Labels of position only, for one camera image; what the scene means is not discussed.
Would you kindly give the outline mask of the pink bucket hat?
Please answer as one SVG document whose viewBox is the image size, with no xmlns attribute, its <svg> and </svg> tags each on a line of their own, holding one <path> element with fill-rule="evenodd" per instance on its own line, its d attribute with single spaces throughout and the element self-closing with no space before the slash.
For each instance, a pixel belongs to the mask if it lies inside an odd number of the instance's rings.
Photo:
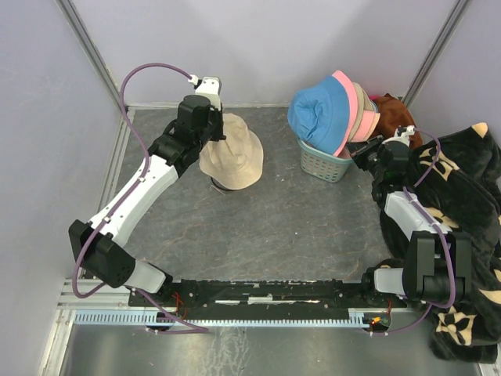
<svg viewBox="0 0 501 376">
<path fill-rule="evenodd" d="M 341 70 L 336 70 L 332 76 L 336 78 L 344 87 L 344 90 L 348 96 L 349 104 L 349 120 L 348 120 L 348 132 L 351 131 L 353 125 L 355 124 L 357 111 L 358 111 L 358 97 L 355 91 L 355 86 L 353 85 L 350 78 Z"/>
</svg>

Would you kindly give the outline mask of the beige bucket hat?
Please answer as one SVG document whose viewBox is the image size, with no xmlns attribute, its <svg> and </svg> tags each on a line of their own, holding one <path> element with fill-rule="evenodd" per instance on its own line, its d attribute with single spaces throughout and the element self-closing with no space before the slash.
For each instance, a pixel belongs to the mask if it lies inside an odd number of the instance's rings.
<svg viewBox="0 0 501 376">
<path fill-rule="evenodd" d="M 199 167 L 227 190 L 242 190 L 262 176 L 263 146 L 244 119 L 223 114 L 224 140 L 210 141 L 200 152 Z"/>
</svg>

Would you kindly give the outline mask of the blue bucket hat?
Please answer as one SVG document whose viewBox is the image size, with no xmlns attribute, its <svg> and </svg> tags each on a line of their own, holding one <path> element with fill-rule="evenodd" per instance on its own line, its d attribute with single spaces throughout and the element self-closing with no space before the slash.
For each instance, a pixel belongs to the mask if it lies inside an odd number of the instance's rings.
<svg viewBox="0 0 501 376">
<path fill-rule="evenodd" d="M 334 155 L 344 141 L 350 118 L 348 94 L 333 76 L 298 91 L 287 120 L 294 134 L 315 149 Z"/>
</svg>

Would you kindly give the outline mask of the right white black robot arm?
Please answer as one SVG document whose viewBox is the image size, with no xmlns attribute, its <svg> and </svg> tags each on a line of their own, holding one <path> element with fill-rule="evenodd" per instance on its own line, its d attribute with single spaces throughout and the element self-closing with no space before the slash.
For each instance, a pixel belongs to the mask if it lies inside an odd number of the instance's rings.
<svg viewBox="0 0 501 376">
<path fill-rule="evenodd" d="M 377 268 L 359 287 L 368 306 L 378 306 L 393 294 L 447 308 L 469 297 L 471 291 L 471 241 L 463 233 L 434 219 L 419 202 L 407 177 L 409 139 L 377 136 L 348 143 L 358 168 L 373 177 L 372 197 L 392 219 L 409 244 L 397 268 Z"/>
</svg>

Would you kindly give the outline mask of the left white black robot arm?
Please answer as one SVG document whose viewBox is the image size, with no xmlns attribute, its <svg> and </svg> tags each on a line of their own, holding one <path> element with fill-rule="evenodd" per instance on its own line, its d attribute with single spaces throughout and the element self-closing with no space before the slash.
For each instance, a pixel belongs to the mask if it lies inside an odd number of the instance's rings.
<svg viewBox="0 0 501 376">
<path fill-rule="evenodd" d="M 186 96 L 178 105 L 176 119 L 153 141 L 119 194 L 89 221 L 76 220 L 70 225 L 77 269 L 90 272 L 109 287 L 144 291 L 155 305 L 169 303 L 172 276 L 132 257 L 124 246 L 154 201 L 198 160 L 204 146 L 224 138 L 219 96 Z"/>
</svg>

